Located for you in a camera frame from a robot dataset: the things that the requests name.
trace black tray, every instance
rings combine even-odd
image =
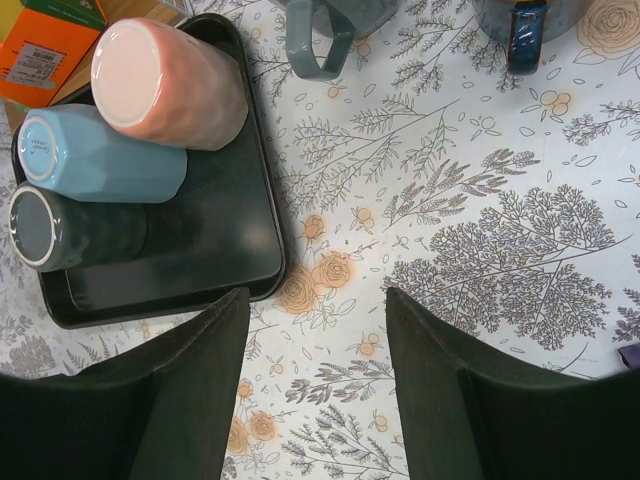
[[[146,205],[149,231],[137,259],[39,274],[47,310],[63,328],[199,310],[238,286],[248,287],[256,301],[275,292],[284,277],[287,255],[243,42],[233,24],[215,14],[179,28],[239,61],[247,122],[224,149],[189,151],[176,197]],[[90,86],[60,103],[92,105]],[[26,177],[16,138],[12,163],[20,183]]]

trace ceramic mug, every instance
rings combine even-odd
[[[570,30],[593,0],[473,0],[480,28],[507,51],[507,69],[526,75],[538,69],[542,43]]]
[[[166,202],[187,174],[184,148],[122,135],[92,105],[29,111],[16,153],[31,184],[81,202]]]
[[[9,230],[20,259],[51,272],[132,260],[147,217],[142,205],[77,202],[25,182],[11,197]]]
[[[98,110],[120,133],[196,150],[226,146],[249,112],[238,62],[148,18],[120,20],[102,35],[91,89]]]
[[[356,38],[376,31],[398,10],[398,0],[271,0],[287,12],[286,51],[300,78],[337,78]],[[333,37],[323,66],[313,53],[312,29]]]

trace mug handle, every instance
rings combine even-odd
[[[318,0],[292,0],[287,5],[287,58],[300,78],[332,80],[340,75],[355,38],[355,27],[340,12],[330,9],[333,43],[324,65],[318,65],[313,54],[313,14]]]
[[[529,75],[538,70],[548,9],[545,0],[518,2],[513,7],[507,51],[507,71],[510,74]]]

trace orange box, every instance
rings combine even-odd
[[[45,107],[107,26],[104,11],[97,0],[1,1],[0,96]]]

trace floral pattern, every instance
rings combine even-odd
[[[290,227],[289,275],[251,306],[223,479],[408,478],[390,286],[543,368],[624,368],[616,350],[640,342],[639,0],[595,0],[529,77],[507,74],[470,0],[407,0],[331,82],[296,78],[271,2],[194,3],[244,37]],[[0,214],[10,143],[0,121]],[[6,225],[0,246],[4,373],[73,375],[195,314],[59,329]]]

